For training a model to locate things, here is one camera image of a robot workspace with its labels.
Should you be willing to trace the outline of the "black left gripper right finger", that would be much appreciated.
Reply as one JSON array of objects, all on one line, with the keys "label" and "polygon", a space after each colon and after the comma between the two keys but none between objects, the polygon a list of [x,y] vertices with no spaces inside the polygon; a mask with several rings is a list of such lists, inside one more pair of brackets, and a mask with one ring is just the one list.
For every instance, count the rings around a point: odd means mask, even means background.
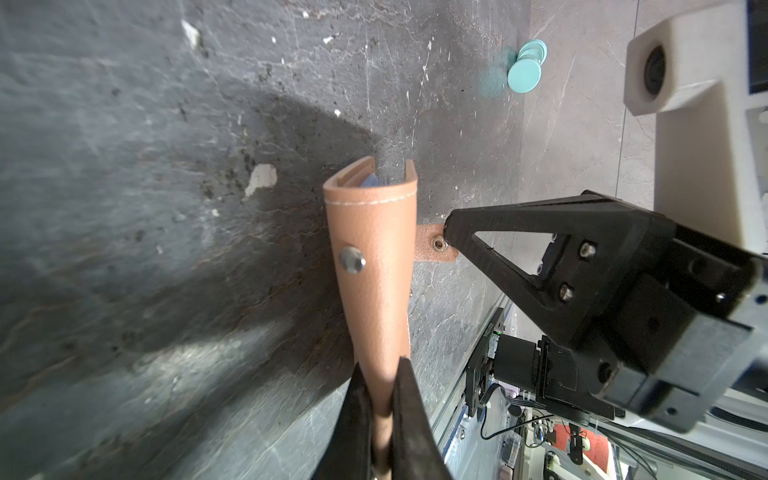
[{"label": "black left gripper right finger", "polygon": [[433,438],[412,363],[406,357],[399,359],[392,410],[392,478],[451,480]]}]

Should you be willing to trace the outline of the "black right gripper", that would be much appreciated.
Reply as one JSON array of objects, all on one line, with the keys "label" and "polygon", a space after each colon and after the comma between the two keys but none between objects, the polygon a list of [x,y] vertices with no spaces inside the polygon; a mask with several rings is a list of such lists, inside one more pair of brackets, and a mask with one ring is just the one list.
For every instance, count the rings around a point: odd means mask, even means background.
[{"label": "black right gripper", "polygon": [[501,336],[496,379],[571,420],[632,413],[686,433],[713,415],[765,429],[765,414],[720,399],[767,397],[767,260],[692,236],[641,274],[675,230],[589,190],[452,211],[447,243],[551,338]]}]

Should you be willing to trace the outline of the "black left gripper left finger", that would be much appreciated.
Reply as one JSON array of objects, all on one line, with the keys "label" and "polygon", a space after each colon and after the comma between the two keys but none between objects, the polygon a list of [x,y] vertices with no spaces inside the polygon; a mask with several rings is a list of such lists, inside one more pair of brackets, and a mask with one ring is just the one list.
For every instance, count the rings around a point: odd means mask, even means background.
[{"label": "black left gripper left finger", "polygon": [[371,397],[356,364],[331,439],[311,479],[370,479],[372,424]]}]

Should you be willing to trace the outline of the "clear plastic card sleeves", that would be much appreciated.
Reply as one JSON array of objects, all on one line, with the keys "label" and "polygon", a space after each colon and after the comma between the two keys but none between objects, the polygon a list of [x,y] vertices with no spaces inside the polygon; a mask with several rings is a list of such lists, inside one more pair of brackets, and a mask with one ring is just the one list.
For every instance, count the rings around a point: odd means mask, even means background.
[{"label": "clear plastic card sleeves", "polygon": [[375,173],[369,174],[359,185],[360,188],[376,188],[379,186],[380,181]]}]

